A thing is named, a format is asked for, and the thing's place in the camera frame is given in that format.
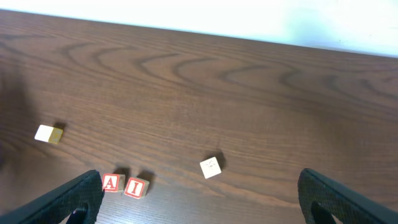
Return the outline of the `red letter A block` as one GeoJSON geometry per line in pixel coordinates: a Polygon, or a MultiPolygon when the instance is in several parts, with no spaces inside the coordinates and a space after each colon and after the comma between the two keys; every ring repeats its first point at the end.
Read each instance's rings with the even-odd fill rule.
{"type": "Polygon", "coordinates": [[[105,192],[122,192],[124,190],[126,176],[124,174],[105,173],[102,178],[105,192]]]}

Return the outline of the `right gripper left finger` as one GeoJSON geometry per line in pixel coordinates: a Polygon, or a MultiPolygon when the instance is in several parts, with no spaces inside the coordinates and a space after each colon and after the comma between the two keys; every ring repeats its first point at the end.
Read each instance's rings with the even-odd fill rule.
{"type": "Polygon", "coordinates": [[[89,170],[30,203],[1,216],[1,223],[94,224],[104,197],[97,170],[89,170]]]}

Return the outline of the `red letter I block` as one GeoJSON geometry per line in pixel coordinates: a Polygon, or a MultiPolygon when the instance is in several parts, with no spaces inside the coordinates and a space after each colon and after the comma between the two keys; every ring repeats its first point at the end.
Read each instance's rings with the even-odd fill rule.
{"type": "Polygon", "coordinates": [[[140,199],[145,197],[149,188],[150,182],[148,180],[140,179],[138,177],[130,177],[124,194],[128,197],[140,199]]]}

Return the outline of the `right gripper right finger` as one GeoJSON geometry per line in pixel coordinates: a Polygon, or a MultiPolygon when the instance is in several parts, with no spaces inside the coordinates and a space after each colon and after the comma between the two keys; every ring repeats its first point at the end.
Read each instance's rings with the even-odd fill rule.
{"type": "Polygon", "coordinates": [[[297,187],[306,224],[397,223],[397,212],[313,169],[301,171],[297,187]]]}

